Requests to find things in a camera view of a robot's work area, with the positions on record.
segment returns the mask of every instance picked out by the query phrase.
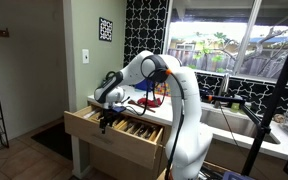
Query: white wall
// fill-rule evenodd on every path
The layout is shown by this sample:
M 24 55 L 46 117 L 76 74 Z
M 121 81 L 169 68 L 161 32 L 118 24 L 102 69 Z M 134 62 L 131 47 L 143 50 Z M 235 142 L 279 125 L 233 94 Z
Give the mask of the white wall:
M 9 138 L 68 109 L 61 0 L 0 0 L 0 95 Z

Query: framed picture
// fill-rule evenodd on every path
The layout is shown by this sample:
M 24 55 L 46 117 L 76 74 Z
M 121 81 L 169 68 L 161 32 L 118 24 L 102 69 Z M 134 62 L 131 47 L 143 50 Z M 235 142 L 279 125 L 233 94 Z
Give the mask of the framed picture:
M 99 40 L 112 42 L 113 22 L 100 17 L 99 19 Z

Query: rug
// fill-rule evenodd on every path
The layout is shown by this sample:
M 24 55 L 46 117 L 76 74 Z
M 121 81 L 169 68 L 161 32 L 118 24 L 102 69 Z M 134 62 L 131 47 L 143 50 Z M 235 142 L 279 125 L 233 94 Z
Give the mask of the rug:
M 40 132 L 32 136 L 32 139 L 69 160 L 73 159 L 71 136 L 65 133 L 64 123 Z

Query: open drawer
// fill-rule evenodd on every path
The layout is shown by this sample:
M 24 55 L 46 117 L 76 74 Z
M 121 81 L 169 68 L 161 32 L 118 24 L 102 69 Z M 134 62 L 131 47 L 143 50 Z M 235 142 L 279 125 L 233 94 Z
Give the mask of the open drawer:
M 96 112 L 97 108 L 89 106 L 75 113 L 65 112 L 65 131 L 106 151 L 153 169 L 155 153 L 161 142 L 163 128 L 158 126 L 154 138 L 151 136 L 145 139 L 144 134 L 142 137 L 138 137 L 135 135 L 136 133 L 124 132 L 128 121 L 126 120 L 124 124 L 118 126 L 119 128 L 107 126 L 105 134 L 102 134 L 102 129 L 99 128 L 99 120 L 96 120 L 96 117 L 94 118 L 94 116 L 98 116 L 98 113 L 88 116 L 91 112 Z M 141 122 L 141 120 L 132 118 L 132 122 L 134 121 Z

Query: window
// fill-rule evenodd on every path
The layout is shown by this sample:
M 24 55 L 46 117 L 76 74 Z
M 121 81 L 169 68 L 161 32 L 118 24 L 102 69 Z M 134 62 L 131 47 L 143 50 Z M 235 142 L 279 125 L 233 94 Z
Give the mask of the window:
M 174 0 L 167 53 L 193 69 L 276 79 L 288 54 L 288 1 L 262 0 L 251 17 L 254 2 Z
M 176 44 L 176 49 L 181 50 L 194 50 L 194 44 Z

